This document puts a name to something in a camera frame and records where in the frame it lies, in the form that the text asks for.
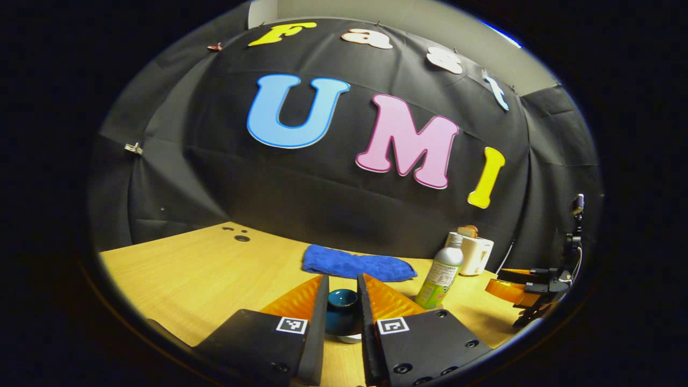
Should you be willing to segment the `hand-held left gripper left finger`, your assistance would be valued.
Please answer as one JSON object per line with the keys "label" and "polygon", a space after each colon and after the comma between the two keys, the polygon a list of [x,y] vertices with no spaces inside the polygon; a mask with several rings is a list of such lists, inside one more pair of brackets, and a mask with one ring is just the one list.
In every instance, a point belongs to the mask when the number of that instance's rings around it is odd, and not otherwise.
{"label": "hand-held left gripper left finger", "polygon": [[328,292],[317,275],[261,311],[236,311],[192,352],[250,386],[320,385]]}

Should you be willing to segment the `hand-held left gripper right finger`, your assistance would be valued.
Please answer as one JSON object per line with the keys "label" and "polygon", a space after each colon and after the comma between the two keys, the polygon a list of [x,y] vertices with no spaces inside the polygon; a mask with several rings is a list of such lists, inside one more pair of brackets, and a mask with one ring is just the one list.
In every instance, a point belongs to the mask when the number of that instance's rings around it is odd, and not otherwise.
{"label": "hand-held left gripper right finger", "polygon": [[371,275],[357,282],[366,385],[449,384],[491,355],[450,311],[424,310]]}

